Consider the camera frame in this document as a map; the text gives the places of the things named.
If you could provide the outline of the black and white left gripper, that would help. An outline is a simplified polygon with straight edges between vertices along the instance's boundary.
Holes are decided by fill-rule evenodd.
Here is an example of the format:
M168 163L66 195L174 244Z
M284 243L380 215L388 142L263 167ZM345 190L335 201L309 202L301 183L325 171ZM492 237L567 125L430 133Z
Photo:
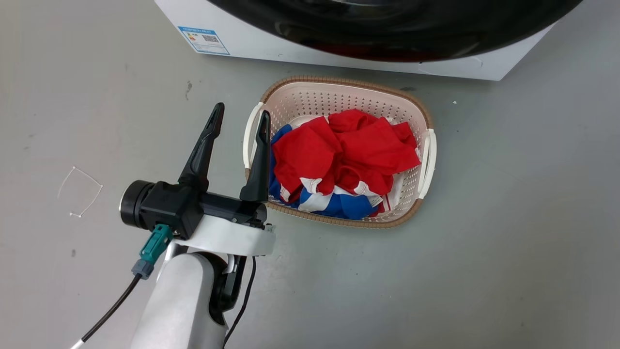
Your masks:
M179 185L137 180L126 188L120 201L124 224L148 231L162 224L172 230L172 243L211 253L272 253L276 236L262 204L269 197L270 113L262 111L258 116L254 157L241 200L206 192L224 113L224 103L217 103L181 172Z

